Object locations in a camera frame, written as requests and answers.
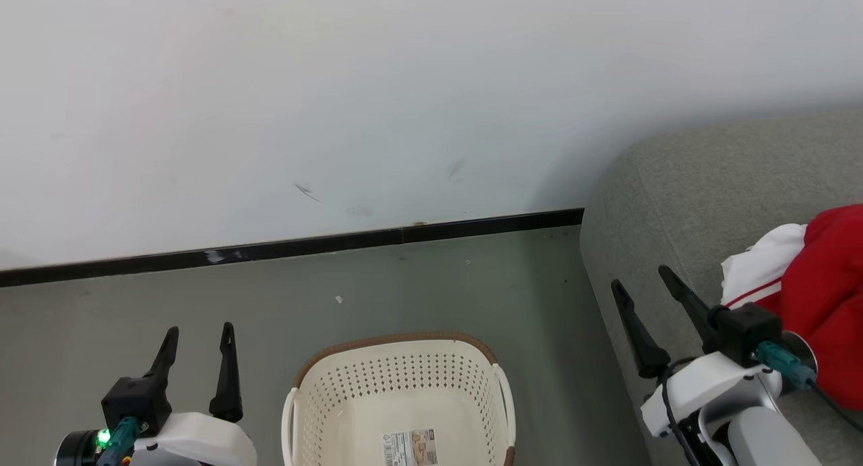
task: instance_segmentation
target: basket handle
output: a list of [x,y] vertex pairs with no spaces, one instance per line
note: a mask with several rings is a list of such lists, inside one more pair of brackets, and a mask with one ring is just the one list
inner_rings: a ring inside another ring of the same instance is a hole
[[281,454],[285,460],[285,466],[293,466],[293,451],[291,448],[294,439],[294,432],[296,428],[296,421],[293,420],[294,413],[294,397],[297,395],[297,387],[294,386],[291,389],[291,392],[287,395],[287,399],[285,399],[285,408],[281,411]]
[[500,390],[503,391],[503,407],[506,410],[506,441],[509,442],[509,447],[515,446],[515,402],[512,401],[512,389],[509,388],[509,381],[506,379],[506,374],[503,373],[503,368],[498,364],[492,365],[494,376],[497,377],[497,382],[500,384]]

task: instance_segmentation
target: floor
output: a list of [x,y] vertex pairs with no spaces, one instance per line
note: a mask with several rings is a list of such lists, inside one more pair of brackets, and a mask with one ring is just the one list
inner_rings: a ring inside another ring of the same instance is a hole
[[49,464],[100,399],[148,370],[179,326],[175,411],[206,411],[222,323],[237,332],[259,464],[281,464],[294,375],[336,343],[463,331],[496,353],[518,417],[518,464],[645,465],[647,453],[583,269],[579,227],[0,289],[4,463]]

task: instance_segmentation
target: wall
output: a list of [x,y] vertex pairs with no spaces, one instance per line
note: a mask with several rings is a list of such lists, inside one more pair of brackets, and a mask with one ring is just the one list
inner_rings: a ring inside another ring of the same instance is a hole
[[863,99],[863,0],[0,0],[0,268],[582,206]]

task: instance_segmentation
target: red and white garment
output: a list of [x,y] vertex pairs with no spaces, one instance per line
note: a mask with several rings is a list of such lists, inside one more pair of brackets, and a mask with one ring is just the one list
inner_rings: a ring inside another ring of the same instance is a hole
[[863,204],[778,227],[722,272],[722,304],[755,302],[779,315],[812,347],[819,386],[863,410]]

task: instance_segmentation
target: gray sofa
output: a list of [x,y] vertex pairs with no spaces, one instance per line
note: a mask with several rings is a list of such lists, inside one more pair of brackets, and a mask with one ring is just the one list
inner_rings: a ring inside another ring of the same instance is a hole
[[[638,377],[609,283],[620,279],[672,359],[700,340],[665,290],[668,264],[707,303],[719,303],[720,262],[783,223],[863,202],[863,112],[795,116],[666,135],[632,147],[601,178],[585,208],[581,248],[614,344],[634,420],[652,380]],[[863,464],[863,435],[810,392],[779,406],[824,466]],[[863,413],[853,413],[863,420]],[[656,466],[686,464],[674,438],[642,432]]]

